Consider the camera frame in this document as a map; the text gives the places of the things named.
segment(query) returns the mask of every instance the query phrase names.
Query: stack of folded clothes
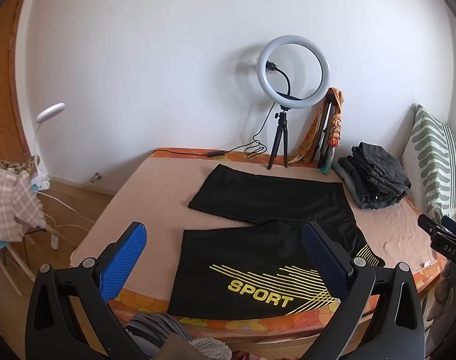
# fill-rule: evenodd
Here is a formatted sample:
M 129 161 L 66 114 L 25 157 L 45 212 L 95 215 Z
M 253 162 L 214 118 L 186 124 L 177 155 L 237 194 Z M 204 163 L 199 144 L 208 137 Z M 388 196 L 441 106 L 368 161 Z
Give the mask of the stack of folded clothes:
M 364 142 L 351 152 L 332 166 L 362 210 L 390 207 L 406 196 L 411 182 L 396 158 L 381 146 Z

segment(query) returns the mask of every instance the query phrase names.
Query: orange patterned fabric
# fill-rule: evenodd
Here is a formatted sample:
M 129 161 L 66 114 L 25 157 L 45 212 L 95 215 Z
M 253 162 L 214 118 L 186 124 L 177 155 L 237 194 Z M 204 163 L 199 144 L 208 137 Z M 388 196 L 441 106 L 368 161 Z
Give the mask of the orange patterned fabric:
M 156 151 L 153 157 L 168 158 L 200 158 L 194 154 L 203 154 L 210 150 L 200 149 L 176 149 L 167 148 L 174 152 L 186 152 L 191 154 L 172 154 L 166 151 Z M 258 164 L 267 164 L 269 155 L 261 154 L 250 160 L 247 160 L 242 152 L 230 152 L 222 159 L 226 161 L 253 162 Z M 282 156 L 277 156 L 276 164 L 283 164 Z M 310 163 L 294 163 L 290 166 L 295 167 L 314 167 Z M 416 207 L 410 201 L 412 208 L 417 212 Z M 433 280 L 435 280 L 441 269 L 444 267 L 446 259 L 438 255 L 438 260 L 430 267 L 424 268 L 414 274 L 414 282 L 418 293 L 423 291 Z M 376 307 L 378 296 L 369 298 L 365 308 L 365 315 L 370 315 Z M 140 295 L 133 291 L 122 289 L 119 296 L 109 301 L 110 307 L 114 313 L 123 322 L 128 322 L 137 312 L 166 312 L 168 302 Z M 197 318 L 180 318 L 190 334 L 194 337 L 214 337 L 223 339 L 225 342 L 236 340 L 255 340 L 263 338 L 295 338 L 308 337 L 317 334 L 323 330 L 330 318 L 338 307 L 334 302 L 327 306 L 315 310 L 299 312 L 297 314 L 284 315 L 273 318 L 260 318 L 240 321 L 218 321 Z
M 323 112 L 329 105 L 329 97 L 330 95 L 334 95 L 336 99 L 336 109 L 333 115 L 333 118 L 330 120 L 330 136 L 328 140 L 328 145 L 331 147 L 338 147 L 339 140 L 341 138 L 341 107 L 343 104 L 343 94 L 337 88 L 330 88 L 328 89 L 325 97 L 323 97 L 323 101 L 321 102 L 321 108 L 316 116 L 316 119 L 311 124 L 311 127 L 306 134 L 305 140 L 299 147 L 299 149 L 288 159 L 289 164 L 296 163 L 298 161 L 303 163 L 311 162 L 311 158 L 313 157 L 313 153 L 316 149 L 316 137 L 318 135 L 318 131 L 320 128 L 323 128 L 321 123 L 324 121 L 321 120 Z

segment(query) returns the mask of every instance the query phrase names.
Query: green and white pillow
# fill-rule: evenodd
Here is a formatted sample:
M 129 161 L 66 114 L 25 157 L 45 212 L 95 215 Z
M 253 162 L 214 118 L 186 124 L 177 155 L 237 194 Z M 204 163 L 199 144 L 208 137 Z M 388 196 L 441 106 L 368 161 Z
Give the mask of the green and white pillow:
M 417 207 L 439 224 L 444 215 L 456 221 L 456 135 L 421 105 L 402 163 Z

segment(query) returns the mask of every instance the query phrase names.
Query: black tripod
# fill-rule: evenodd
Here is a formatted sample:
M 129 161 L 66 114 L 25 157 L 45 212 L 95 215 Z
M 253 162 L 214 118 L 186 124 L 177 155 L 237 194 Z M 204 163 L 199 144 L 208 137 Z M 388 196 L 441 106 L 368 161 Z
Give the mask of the black tripod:
M 273 166 L 274 159 L 277 157 L 278 149 L 280 148 L 281 135 L 283 135 L 283 165 L 288 167 L 288 122 L 286 120 L 286 112 L 289 108 L 281 107 L 281 112 L 274 114 L 278 119 L 277 133 L 274 136 L 273 149 L 271 149 L 270 161 L 268 162 L 268 170 Z

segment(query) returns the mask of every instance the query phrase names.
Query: tripod leg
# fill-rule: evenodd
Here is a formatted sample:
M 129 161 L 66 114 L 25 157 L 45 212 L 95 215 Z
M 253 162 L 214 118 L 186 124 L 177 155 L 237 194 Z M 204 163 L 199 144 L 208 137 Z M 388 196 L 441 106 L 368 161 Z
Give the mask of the tripod leg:
M 288 129 L 283 128 L 283 165 L 288 168 Z
M 268 162 L 267 169 L 270 170 L 273 166 L 274 159 L 277 157 L 278 149 L 280 148 L 281 134 L 283 133 L 283 127 L 278 125 L 277 134 L 274 136 L 273 149 L 271 149 L 270 161 Z

